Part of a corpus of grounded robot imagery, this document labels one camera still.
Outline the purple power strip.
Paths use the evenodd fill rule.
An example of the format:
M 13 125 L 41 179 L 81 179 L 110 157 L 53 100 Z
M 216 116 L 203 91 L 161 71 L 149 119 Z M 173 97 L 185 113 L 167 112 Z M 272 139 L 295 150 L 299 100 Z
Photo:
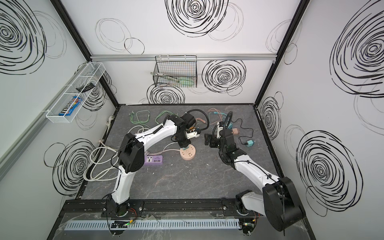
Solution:
M 152 165 L 162 165 L 163 164 L 163 156 L 162 155 L 148 155 L 145 157 L 144 165 L 152 166 Z

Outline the pink round power strip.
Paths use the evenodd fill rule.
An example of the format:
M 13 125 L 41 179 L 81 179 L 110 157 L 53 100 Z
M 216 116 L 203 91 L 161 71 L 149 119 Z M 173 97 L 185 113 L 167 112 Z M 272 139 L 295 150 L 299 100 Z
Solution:
M 185 148 L 180 148 L 180 156 L 183 160 L 190 161 L 196 156 L 196 148 L 189 144 Z

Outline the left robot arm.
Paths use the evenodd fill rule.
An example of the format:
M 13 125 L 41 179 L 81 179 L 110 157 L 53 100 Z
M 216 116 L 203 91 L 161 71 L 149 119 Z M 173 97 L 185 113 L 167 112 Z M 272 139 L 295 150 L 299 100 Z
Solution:
M 154 128 L 141 134 L 128 133 L 124 136 L 118 149 L 119 171 L 112 195 L 116 206 L 124 204 L 130 198 L 130 189 L 136 172 L 145 163 L 145 152 L 161 140 L 173 137 L 181 149 L 186 149 L 191 144 L 192 138 L 197 138 L 201 130 L 192 130 L 196 123 L 194 116 L 185 113 L 182 117 L 170 115 Z

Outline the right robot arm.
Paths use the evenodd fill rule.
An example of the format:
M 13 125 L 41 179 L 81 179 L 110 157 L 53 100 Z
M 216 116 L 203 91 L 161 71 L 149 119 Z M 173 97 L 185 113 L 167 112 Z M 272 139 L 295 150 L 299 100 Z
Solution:
M 246 176 L 261 192 L 244 191 L 237 195 L 238 211 L 257 212 L 267 217 L 275 230 L 281 232 L 303 220 L 306 212 L 296 187 L 288 177 L 276 176 L 238 148 L 232 132 L 219 131 L 219 136 L 205 134 L 205 145 L 219 150 L 222 162 Z

